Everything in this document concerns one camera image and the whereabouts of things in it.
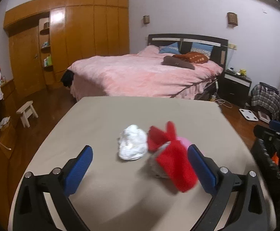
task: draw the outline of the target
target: silver bolt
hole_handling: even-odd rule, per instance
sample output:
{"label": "silver bolt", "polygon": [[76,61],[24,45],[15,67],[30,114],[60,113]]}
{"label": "silver bolt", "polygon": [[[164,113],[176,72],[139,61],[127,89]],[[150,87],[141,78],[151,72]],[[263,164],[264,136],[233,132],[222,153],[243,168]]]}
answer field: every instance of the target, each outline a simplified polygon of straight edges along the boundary
{"label": "silver bolt", "polygon": [[55,175],[58,175],[58,174],[61,173],[61,169],[59,167],[56,167],[56,168],[53,169],[52,173],[55,174]]}
{"label": "silver bolt", "polygon": [[224,174],[226,174],[228,172],[228,169],[226,167],[221,167],[220,171]]}
{"label": "silver bolt", "polygon": [[25,178],[30,178],[30,177],[31,177],[31,175],[32,175],[32,173],[31,173],[31,172],[26,172],[26,173],[25,173]]}
{"label": "silver bolt", "polygon": [[255,177],[256,176],[256,173],[254,171],[250,171],[249,174],[252,176],[252,177]]}

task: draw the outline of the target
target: white stool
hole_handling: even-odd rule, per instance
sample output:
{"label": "white stool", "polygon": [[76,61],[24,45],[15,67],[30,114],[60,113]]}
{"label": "white stool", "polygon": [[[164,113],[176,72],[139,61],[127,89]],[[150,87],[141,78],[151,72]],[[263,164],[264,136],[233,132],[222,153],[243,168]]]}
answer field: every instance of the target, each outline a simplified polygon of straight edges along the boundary
{"label": "white stool", "polygon": [[16,113],[17,113],[18,115],[22,115],[20,118],[21,118],[21,120],[22,120],[22,125],[23,125],[24,127],[26,127],[26,126],[27,126],[27,127],[30,127],[30,123],[29,123],[29,121],[28,121],[28,118],[29,118],[30,115],[34,115],[35,118],[38,117],[38,115],[37,115],[35,109],[33,108],[32,103],[33,103],[33,101],[28,101],[28,102],[26,102],[20,109],[18,109],[18,110],[16,111]]}

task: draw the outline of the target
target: wall switch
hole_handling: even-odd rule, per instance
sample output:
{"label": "wall switch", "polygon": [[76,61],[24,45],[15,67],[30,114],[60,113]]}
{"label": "wall switch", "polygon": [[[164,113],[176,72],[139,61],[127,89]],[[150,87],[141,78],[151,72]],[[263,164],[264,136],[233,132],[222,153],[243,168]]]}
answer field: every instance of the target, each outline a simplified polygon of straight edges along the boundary
{"label": "wall switch", "polygon": [[237,50],[237,45],[232,44],[232,43],[229,43],[229,44],[228,44],[228,48],[229,48],[229,49]]}

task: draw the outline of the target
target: headboard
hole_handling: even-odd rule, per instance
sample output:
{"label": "headboard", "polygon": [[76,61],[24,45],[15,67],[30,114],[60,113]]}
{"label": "headboard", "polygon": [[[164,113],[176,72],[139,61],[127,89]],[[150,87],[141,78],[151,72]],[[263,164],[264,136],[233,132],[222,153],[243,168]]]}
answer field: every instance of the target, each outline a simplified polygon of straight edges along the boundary
{"label": "headboard", "polygon": [[154,34],[148,36],[148,45],[167,46],[178,42],[180,53],[190,52],[193,42],[213,45],[210,60],[217,63],[225,70],[226,57],[228,54],[228,40],[211,36],[200,36],[190,34]]}

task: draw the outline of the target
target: brown pillow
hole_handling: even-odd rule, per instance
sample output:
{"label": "brown pillow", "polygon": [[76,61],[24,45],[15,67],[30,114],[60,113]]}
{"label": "brown pillow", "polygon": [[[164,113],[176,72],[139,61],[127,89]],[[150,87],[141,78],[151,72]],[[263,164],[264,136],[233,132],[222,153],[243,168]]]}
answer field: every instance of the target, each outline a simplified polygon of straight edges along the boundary
{"label": "brown pillow", "polygon": [[180,67],[180,68],[185,68],[185,69],[193,69],[194,66],[190,62],[183,61],[179,58],[175,58],[172,56],[165,56],[163,58],[163,65],[168,65],[168,66],[175,66],[175,67]]}
{"label": "brown pillow", "polygon": [[202,64],[202,63],[208,62],[207,56],[204,54],[198,53],[198,52],[189,52],[184,55],[173,55],[173,57],[179,58],[181,60],[188,61],[191,63]]}

